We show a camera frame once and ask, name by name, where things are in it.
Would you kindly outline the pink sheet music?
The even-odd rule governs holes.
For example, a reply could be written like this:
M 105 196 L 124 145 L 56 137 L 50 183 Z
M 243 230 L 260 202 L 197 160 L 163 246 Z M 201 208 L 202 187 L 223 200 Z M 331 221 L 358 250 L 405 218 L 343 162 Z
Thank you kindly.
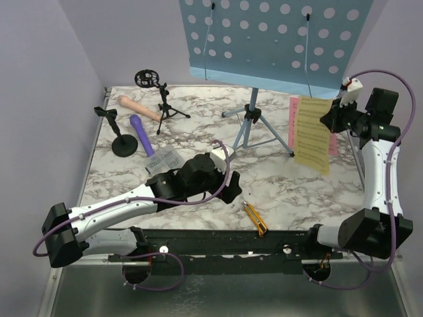
M 298 96 L 291 96 L 289 98 L 289 132 L 288 132 L 288 145 L 294 149 L 294 135 L 295 135 L 295 117 L 297 114 L 297 106 L 299 102 Z M 338 154 L 337 134 L 330 135 L 330 144 L 328 149 L 329 155 Z

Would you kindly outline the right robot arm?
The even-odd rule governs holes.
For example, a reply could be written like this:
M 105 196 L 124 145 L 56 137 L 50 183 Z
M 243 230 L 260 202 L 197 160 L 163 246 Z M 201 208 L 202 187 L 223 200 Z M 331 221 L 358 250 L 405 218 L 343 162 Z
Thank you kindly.
M 361 112 L 356 102 L 360 91 L 353 84 L 343 88 L 320 121 L 331 132 L 349 130 L 360 140 L 365 168 L 362 208 L 339 225 L 309 229 L 304 251 L 313 259 L 331 248 L 387 259 L 413 231 L 413 222 L 403 216 L 397 190 L 401 130 L 391 120 L 399 94 L 374 88 Z

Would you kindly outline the black round-base mic stand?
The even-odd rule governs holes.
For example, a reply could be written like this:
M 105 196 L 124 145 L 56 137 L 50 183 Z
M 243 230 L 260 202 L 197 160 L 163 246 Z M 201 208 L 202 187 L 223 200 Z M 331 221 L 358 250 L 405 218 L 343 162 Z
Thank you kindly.
M 94 107 L 93 110 L 98 117 L 106 118 L 113 132 L 116 134 L 116 138 L 112 142 L 112 152 L 117 157 L 129 157 L 133 155 L 138 148 L 137 139 L 129 134 L 121 134 L 120 128 L 116 123 L 117 110 L 105 110 L 99 106 Z

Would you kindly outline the purple microphone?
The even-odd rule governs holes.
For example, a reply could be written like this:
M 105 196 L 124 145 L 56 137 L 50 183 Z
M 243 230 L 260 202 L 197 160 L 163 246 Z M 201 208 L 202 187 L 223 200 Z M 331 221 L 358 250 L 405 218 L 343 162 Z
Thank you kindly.
M 141 118 L 136 114 L 131 115 L 130 116 L 130 124 L 134 128 L 137 136 L 139 137 L 139 140 L 141 142 L 141 145 L 143 146 L 143 149 L 144 149 L 146 155 L 148 157 L 151 157 L 152 155 L 154 155 L 155 152 L 154 152 L 152 145 L 151 145 L 151 142 L 150 142 L 150 140 L 149 140 L 149 138 L 148 138 L 148 136 L 147 136 L 147 134 L 146 134 L 146 132 L 143 128 Z

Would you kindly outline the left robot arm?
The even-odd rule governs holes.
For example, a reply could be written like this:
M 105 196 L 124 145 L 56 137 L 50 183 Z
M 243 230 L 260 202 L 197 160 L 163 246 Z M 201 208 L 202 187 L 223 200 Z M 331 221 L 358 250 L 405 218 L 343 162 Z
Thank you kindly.
M 211 154 L 200 154 L 181 168 L 156 174 L 128 193 L 89 206 L 67 208 L 53 205 L 42 225 L 45 256 L 52 268 L 65 267 L 83 256 L 100 254 L 101 231 L 129 219 L 158 213 L 177 205 L 190 205 L 188 198 L 208 192 L 230 204 L 241 194 L 240 174 L 230 164 L 220 169 Z

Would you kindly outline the beige microphone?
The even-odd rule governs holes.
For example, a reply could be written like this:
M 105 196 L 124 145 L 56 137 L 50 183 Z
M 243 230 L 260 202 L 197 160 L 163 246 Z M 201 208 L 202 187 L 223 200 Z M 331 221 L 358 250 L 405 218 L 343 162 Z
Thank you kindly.
M 149 108 L 142 106 L 141 104 L 133 101 L 132 99 L 128 98 L 127 96 L 120 95 L 117 97 L 118 103 L 123 106 L 124 108 L 130 109 L 146 118 L 159 122 L 161 120 L 161 115 L 155 113 L 154 111 L 150 110 Z

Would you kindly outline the yellow sheet music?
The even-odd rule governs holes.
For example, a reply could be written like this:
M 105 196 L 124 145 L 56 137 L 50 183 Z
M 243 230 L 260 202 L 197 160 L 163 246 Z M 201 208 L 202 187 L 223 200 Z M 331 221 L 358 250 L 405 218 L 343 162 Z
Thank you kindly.
M 329 174 L 330 130 L 321 123 L 332 100 L 300 96 L 294 125 L 294 162 Z

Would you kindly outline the light blue music stand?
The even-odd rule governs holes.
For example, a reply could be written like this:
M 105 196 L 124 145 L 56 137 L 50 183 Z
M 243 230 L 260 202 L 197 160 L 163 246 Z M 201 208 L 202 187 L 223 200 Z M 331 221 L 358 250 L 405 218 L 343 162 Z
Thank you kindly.
M 372 1 L 181 1 L 192 76 L 259 90 L 337 95 Z

